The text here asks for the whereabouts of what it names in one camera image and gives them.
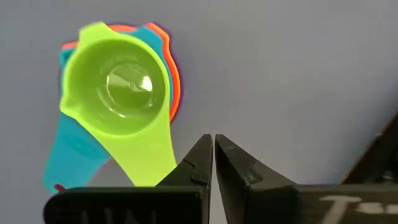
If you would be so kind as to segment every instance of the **gray surface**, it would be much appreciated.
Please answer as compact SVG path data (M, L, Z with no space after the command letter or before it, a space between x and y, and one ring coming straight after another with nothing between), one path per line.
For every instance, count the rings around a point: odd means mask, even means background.
M398 108L395 0L0 1L0 219L41 223L57 120L57 54L93 21L158 21L185 96L180 160L224 133L300 183L339 181ZM115 164L93 181L125 184ZM216 182L211 223L225 223Z

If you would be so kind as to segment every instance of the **gray wall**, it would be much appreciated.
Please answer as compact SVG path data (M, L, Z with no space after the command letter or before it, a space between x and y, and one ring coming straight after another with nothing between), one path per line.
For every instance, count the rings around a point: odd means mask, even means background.
M296 182L333 183L398 108L395 0L2 0L1 223L42 223L58 50L93 21L173 34L178 160L203 133L224 133ZM108 184L127 184L116 164L93 181ZM211 223L225 223L216 180L212 196Z

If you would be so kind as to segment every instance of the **green measuring cup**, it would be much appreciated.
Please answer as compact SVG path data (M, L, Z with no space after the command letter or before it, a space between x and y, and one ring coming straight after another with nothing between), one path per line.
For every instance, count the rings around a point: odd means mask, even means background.
M135 186L155 186L176 166L162 60L102 22L82 28L79 41L65 67L61 112L90 132Z

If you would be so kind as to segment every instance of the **gray background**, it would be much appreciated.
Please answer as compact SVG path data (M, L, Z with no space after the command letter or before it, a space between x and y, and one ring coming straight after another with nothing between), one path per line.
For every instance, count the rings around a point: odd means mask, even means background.
M177 159L224 133L298 183L338 182L398 108L396 0L0 1L0 219L42 223L57 54L93 21L158 21L184 77ZM216 179L211 220L225 223ZM110 163L94 185L126 185Z

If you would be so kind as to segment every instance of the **lime green measuring cup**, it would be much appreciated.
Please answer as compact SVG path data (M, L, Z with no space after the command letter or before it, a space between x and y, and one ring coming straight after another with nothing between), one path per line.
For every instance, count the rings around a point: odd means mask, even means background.
M176 166L162 60L102 22L82 28L79 41L65 67L60 110L103 145L135 186L155 186Z

